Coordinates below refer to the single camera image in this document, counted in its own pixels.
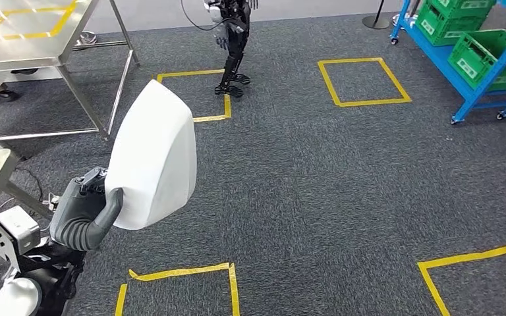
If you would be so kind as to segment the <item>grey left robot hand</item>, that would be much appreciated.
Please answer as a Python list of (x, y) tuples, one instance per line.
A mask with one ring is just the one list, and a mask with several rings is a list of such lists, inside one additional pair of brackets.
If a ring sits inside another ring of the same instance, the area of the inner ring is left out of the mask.
[(94, 167), (73, 178), (50, 223), (51, 239), (76, 251), (99, 247), (123, 206), (123, 189), (105, 190), (107, 169)]

